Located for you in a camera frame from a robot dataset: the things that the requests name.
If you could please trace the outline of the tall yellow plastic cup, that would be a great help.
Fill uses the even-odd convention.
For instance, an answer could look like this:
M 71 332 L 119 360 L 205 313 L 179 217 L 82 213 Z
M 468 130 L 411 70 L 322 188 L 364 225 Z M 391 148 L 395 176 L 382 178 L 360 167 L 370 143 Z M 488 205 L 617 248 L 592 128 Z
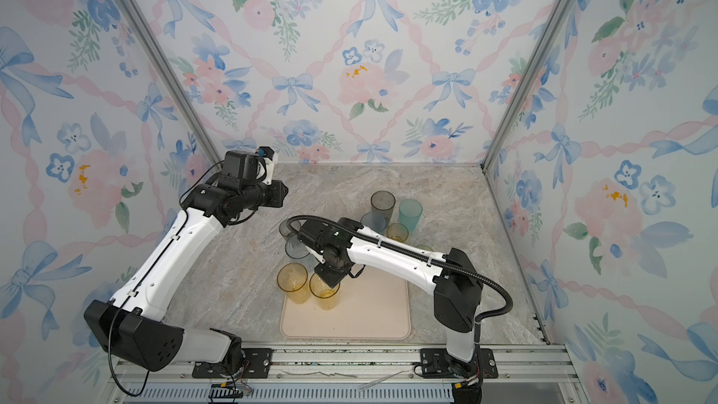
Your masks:
M 333 310 L 338 304 L 340 285 L 329 286 L 316 273 L 310 277 L 310 293 L 322 310 Z

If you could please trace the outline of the tall orange plastic cup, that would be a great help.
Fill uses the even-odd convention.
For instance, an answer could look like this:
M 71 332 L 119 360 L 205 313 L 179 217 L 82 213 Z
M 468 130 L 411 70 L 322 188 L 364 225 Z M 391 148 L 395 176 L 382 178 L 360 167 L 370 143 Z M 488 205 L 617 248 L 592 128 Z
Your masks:
M 293 303 L 300 305 L 310 298 L 309 274 L 299 263 L 290 263 L 282 267 L 277 274 L 278 288 Z

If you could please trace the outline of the light blue plastic cup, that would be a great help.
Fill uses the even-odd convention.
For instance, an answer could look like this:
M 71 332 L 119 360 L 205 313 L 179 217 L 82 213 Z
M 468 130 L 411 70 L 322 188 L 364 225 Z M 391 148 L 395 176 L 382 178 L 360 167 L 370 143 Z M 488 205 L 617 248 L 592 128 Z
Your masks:
M 289 237 L 285 243 L 284 250 L 292 263 L 303 265 L 309 273 L 314 271 L 316 258 L 310 253 L 307 246 L 299 240 L 297 235 Z

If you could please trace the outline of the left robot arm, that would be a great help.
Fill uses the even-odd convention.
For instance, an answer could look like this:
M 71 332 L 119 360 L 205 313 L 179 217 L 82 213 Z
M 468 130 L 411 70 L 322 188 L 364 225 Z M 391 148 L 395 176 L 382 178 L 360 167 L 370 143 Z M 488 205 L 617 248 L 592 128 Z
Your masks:
M 243 223 L 243 211 L 280 208 L 288 189 L 282 181 L 242 185 L 237 190 L 200 184 L 148 260 L 106 300 L 84 312 L 108 360 L 123 359 L 157 372 L 179 362 L 204 363 L 226 376 L 245 365 L 241 339 L 219 329 L 175 327 L 164 321 L 181 282 L 200 254 L 226 227 Z

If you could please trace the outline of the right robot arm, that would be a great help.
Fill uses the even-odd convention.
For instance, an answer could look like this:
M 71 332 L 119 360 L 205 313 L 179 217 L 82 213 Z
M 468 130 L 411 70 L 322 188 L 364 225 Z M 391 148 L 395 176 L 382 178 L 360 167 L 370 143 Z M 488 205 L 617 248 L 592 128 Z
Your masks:
M 329 286 L 346 277 L 356 278 L 356 265 L 374 267 L 422 289 L 433 299 L 436 320 L 447 334 L 446 362 L 457 378 L 481 376 L 475 335 L 475 317 L 482 299 L 482 284 L 467 255 L 460 250 L 448 254 L 426 252 L 383 237 L 351 219 L 338 222 L 310 215 L 292 217 L 293 232 L 316 255 L 314 269 Z

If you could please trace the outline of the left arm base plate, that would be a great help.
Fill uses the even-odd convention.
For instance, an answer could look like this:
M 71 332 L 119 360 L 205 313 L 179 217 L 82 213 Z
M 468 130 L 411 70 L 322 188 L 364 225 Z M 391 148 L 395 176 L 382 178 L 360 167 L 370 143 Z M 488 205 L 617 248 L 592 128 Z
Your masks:
M 242 348 L 229 353 L 220 363 L 199 362 L 194 365 L 193 379 L 267 379 L 274 351 L 270 348 Z

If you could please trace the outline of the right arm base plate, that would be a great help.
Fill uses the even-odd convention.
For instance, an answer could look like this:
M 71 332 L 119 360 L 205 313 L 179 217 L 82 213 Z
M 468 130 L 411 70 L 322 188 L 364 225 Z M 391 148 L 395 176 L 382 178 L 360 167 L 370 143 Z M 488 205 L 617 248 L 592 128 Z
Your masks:
M 458 360 L 447 353 L 446 349 L 424 348 L 419 351 L 420 360 L 416 365 L 416 374 L 426 379 L 470 380 L 497 379 L 497 361 L 488 348 L 477 347 L 469 362 Z

